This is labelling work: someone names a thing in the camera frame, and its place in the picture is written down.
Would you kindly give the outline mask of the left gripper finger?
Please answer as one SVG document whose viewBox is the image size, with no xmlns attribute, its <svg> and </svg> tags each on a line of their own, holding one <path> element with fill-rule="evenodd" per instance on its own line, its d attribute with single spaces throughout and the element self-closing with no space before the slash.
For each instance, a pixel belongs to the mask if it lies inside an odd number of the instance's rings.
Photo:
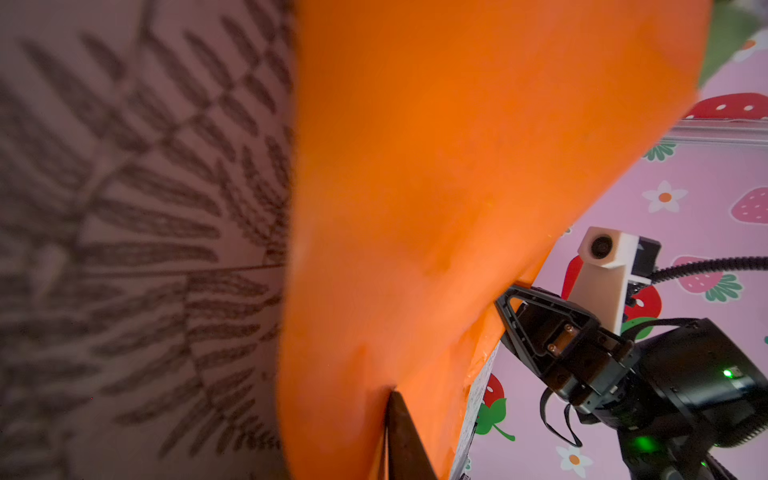
<svg viewBox="0 0 768 480">
<path fill-rule="evenodd" d="M 388 398 L 385 433 L 387 479 L 437 480 L 404 397 L 396 390 Z"/>
</svg>

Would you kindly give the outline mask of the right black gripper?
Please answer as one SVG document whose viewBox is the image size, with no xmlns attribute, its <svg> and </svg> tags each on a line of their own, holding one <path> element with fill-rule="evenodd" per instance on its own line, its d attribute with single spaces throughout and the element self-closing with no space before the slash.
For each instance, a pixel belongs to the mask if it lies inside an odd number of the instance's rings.
<svg viewBox="0 0 768 480">
<path fill-rule="evenodd" d="M 767 377 L 709 319 L 669 319 L 635 342 L 539 288 L 509 287 L 494 306 L 502 344 L 581 422 L 617 434 L 633 479 L 731 479 L 711 451 L 767 428 Z"/>
</svg>

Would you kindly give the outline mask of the orange wrapping paper sheet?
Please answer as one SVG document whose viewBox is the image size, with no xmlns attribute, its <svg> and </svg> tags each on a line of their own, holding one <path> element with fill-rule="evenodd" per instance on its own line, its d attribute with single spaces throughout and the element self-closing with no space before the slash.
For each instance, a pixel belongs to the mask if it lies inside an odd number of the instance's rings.
<svg viewBox="0 0 768 480">
<path fill-rule="evenodd" d="M 374 477 L 392 389 L 448 477 L 493 301 L 694 103 L 712 7 L 298 3 L 293 478 Z"/>
</svg>

